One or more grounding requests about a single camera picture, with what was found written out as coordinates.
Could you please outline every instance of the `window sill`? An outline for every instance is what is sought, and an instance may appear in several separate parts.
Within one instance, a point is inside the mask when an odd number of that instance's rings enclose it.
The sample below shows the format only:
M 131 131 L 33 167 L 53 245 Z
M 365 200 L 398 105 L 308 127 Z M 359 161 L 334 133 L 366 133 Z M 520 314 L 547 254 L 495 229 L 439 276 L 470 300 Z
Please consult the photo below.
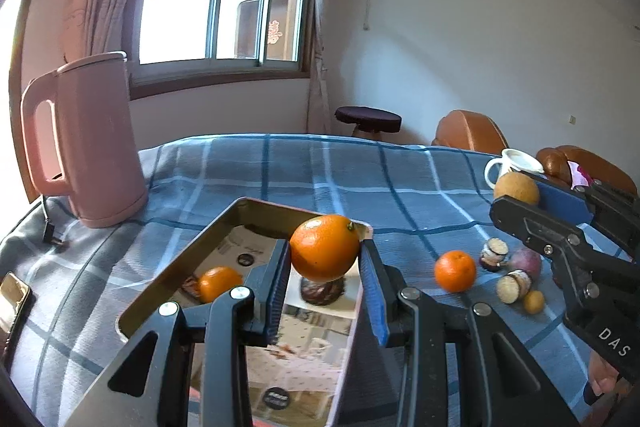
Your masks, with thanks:
M 309 73 L 304 71 L 244 71 L 238 73 L 201 73 L 160 80 L 149 84 L 130 84 L 129 94 L 131 100 L 139 100 L 147 96 L 164 94 L 168 92 L 180 91 L 182 89 L 193 89 L 195 87 L 217 86 L 219 84 L 233 84 L 235 82 L 253 82 L 254 80 L 277 80 L 280 78 L 300 78 L 308 79 Z

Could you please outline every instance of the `blue gripper pad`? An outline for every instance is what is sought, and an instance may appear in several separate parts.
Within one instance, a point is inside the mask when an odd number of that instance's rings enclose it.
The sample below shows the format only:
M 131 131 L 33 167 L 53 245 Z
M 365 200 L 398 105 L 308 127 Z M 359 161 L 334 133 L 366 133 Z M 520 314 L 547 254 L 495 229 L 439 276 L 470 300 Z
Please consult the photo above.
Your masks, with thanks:
M 589 211 L 583 197 L 571 190 L 551 184 L 551 182 L 539 181 L 534 178 L 540 191 L 540 203 L 538 207 L 558 219 L 562 219 L 571 225 L 590 224 L 593 213 Z
M 257 335 L 255 345 L 276 343 L 290 271 L 289 241 L 279 239 L 269 263 L 252 269 L 245 281 L 255 294 L 254 318 L 250 324 L 250 332 Z
M 398 317 L 397 293 L 405 284 L 400 271 L 382 264 L 380 254 L 371 239 L 362 242 L 358 269 L 374 336 L 380 346 L 402 346 L 404 337 Z

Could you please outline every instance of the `stool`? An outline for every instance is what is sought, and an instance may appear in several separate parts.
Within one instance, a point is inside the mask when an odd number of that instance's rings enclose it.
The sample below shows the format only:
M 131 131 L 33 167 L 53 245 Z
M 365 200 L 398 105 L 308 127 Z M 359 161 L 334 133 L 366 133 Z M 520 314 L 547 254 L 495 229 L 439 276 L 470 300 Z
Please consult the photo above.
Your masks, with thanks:
M 353 105 L 336 109 L 335 118 L 342 123 L 356 124 L 351 136 L 376 141 L 382 141 L 380 132 L 398 132 L 402 124 L 402 118 L 398 114 Z

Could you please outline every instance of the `purple stool cushion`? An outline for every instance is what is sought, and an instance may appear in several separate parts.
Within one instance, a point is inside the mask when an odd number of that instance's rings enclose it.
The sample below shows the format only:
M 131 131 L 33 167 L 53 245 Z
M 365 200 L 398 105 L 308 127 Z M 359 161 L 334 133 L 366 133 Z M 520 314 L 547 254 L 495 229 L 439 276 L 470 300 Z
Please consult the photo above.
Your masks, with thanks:
M 398 132 L 402 123 L 402 118 L 398 114 L 354 105 L 336 109 L 335 118 L 342 123 L 354 123 L 360 130 L 366 132 Z

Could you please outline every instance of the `white cup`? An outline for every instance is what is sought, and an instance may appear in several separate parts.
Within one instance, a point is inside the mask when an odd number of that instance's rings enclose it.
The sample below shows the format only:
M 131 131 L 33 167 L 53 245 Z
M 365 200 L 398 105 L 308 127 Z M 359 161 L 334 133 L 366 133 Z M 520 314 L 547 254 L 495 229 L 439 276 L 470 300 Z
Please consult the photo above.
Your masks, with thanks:
M 491 167 L 498 164 L 501 165 L 498 178 L 507 174 L 507 172 L 514 171 L 530 172 L 531 174 L 544 174 L 545 172 L 542 163 L 526 152 L 518 151 L 517 149 L 503 149 L 502 157 L 489 160 L 489 163 L 484 168 L 484 180 L 491 188 L 495 188 L 495 184 L 489 181 L 489 171 Z

